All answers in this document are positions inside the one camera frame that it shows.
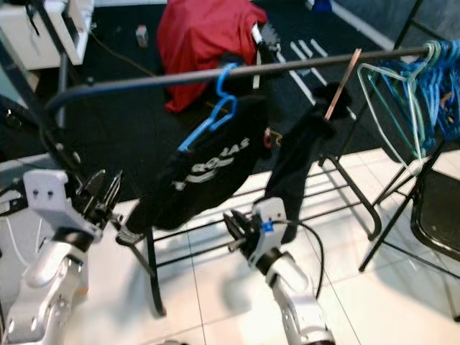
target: black garment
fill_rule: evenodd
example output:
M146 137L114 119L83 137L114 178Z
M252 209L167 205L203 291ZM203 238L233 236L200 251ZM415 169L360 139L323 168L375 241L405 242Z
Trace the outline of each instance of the black garment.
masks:
M188 152L177 152L132 211L126 226L135 233L176 229L230 198L267 154L267 104L262 96L238 100L233 119L207 131Z
M317 158L321 139L330 139L335 131L332 123L324 119L337 83L314 90L316 105L294 125L282 138L281 150L265 188L264 198L278 197L285 204L287 219L297 221L302 206L305 181L308 171ZM351 98L343 91L334 109L331 120L348 115L346 107ZM297 233L297 226L289 226L282 238L283 243L291 242Z

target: red cloth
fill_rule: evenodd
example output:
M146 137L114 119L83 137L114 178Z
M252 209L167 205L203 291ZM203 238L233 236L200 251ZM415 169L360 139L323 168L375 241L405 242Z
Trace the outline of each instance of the red cloth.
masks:
M168 0L157 32L166 74L216 68L225 52L253 65L256 47L251 28L267 15L249 0ZM206 83L171 86L166 109L182 111L196 100Z

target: black cable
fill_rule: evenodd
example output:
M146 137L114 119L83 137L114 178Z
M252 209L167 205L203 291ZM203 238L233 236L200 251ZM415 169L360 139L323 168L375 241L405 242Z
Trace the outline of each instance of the black cable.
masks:
M305 229L309 230L314 237L316 238L316 241L318 242L319 245L319 251L320 251L320 265L321 265L321 270L319 273L319 281L318 281L318 290L316 291L316 299L319 299L319 296L321 294L321 288L323 287L323 279L324 279L324 248L323 248L323 242L321 241L320 236L316 231L314 231L311 227L309 227L307 224L303 223L302 221L273 221L273 224L287 224L287 225L297 225L297 226L302 226Z

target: white tile floor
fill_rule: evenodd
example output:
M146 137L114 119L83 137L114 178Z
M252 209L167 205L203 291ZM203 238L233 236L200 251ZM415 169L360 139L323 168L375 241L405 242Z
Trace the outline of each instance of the white tile floor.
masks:
M345 156L342 163L370 201L399 168L380 149ZM460 152L444 154L436 169L460 179ZM319 171L314 165L312 173ZM263 187L268 176L251 176L239 193ZM337 172L331 173L331 178L310 178L308 193L343 183ZM219 220L221 213L232 207L248 211L260 195L231 199L184 227ZM301 216L340 207L344 198L350 203L357 200L349 188L308 198ZM392 195L377 208L383 226L401 200ZM128 202L117 207L128 213L133 205ZM460 325L452 321L446 288L460 314L460 282L386 246L377 252L365 273L358 273L369 242L356 215L372 228L372 219L363 206L308 222L325 247L326 279L319 301L337 344L459 344ZM390 232L389 241L460 274L458 262L436 256L413 237L409 216L410 208ZM157 260L163 262L228 240L231 237L222 224L209 226L159 242ZM314 237L300 230L285 249L318 284L318 245ZM67 344L148 345L165 339L190 345L286 344L280 311L270 289L261 274L248 269L240 253L229 254L223 248L160 268L165 318L152 312L149 280L132 254L115 244L113 229L107 229L103 241L91 248L89 260L90 290L85 300L76 303Z

